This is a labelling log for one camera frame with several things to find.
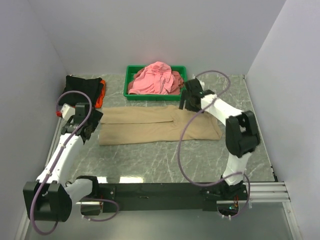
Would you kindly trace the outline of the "beige t shirt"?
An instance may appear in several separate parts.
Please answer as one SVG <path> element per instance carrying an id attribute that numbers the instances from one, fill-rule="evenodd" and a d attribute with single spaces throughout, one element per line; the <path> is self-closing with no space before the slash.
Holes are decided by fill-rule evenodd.
<path id="1" fill-rule="evenodd" d="M 123 106 L 102 109 L 98 142 L 102 146 L 179 141 L 195 112 L 167 106 Z M 217 119 L 205 112 L 187 127 L 183 140 L 220 140 Z"/>

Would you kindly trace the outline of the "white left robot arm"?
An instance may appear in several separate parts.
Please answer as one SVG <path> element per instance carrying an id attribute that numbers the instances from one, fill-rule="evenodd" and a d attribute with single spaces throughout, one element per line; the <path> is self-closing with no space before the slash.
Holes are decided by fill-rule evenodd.
<path id="1" fill-rule="evenodd" d="M 65 186 L 69 171 L 85 142 L 98 126 L 103 114 L 88 102 L 78 103 L 61 127 L 58 145 L 49 163 L 35 181 L 23 187 L 27 214 L 33 221 L 66 222 L 72 207 L 86 198 L 96 200 L 100 195 L 98 179 L 82 175 Z"/>

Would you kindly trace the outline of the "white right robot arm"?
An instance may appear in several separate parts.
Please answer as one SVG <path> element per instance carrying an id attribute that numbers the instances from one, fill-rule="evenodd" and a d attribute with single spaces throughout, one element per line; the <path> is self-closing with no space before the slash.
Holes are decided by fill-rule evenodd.
<path id="1" fill-rule="evenodd" d="M 226 200 L 243 191 L 247 192 L 248 188 L 243 182 L 245 170 L 249 158 L 261 142 L 255 114 L 229 105 L 211 90 L 203 90 L 197 78 L 185 83 L 179 109 L 195 111 L 192 121 L 208 113 L 225 126 L 225 145 L 229 152 L 225 171 L 220 180 L 212 183 L 196 182 L 195 186 L 216 186 L 218 194 Z"/>

